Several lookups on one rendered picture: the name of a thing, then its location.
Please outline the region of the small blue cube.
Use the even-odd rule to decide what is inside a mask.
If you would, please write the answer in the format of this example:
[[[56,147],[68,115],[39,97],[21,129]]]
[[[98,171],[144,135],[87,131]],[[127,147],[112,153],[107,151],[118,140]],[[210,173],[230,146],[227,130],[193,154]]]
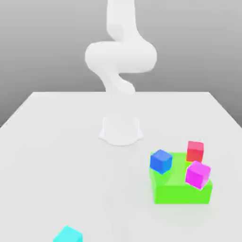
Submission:
[[[172,161],[172,154],[159,149],[150,156],[150,168],[164,174],[171,169]]]

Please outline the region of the small red cube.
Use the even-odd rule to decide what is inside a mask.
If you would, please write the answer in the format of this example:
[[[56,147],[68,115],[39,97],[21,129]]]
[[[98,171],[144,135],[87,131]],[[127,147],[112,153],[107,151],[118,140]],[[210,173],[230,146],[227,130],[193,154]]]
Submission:
[[[204,143],[196,142],[196,141],[188,141],[186,161],[202,162],[203,155],[204,155]]]

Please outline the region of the small magenta cube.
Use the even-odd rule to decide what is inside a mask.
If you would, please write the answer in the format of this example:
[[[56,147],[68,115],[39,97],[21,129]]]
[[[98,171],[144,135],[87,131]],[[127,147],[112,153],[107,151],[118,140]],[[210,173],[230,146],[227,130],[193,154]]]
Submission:
[[[211,173],[211,167],[199,161],[193,161],[186,170],[185,182],[199,190],[207,184]]]

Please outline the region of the small cyan cube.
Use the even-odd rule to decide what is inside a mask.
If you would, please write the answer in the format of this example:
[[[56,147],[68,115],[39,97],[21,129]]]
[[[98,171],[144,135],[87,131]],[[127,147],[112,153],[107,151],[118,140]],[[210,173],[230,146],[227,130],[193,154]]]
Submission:
[[[53,242],[83,242],[81,232],[65,226],[53,239]]]

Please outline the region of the large green box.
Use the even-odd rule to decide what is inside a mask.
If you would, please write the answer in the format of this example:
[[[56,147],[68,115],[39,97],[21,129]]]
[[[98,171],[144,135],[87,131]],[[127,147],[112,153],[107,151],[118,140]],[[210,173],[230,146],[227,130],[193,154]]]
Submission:
[[[213,183],[208,180],[202,190],[185,182],[187,168],[186,154],[173,152],[172,167],[164,174],[149,169],[153,200],[155,204],[208,204]]]

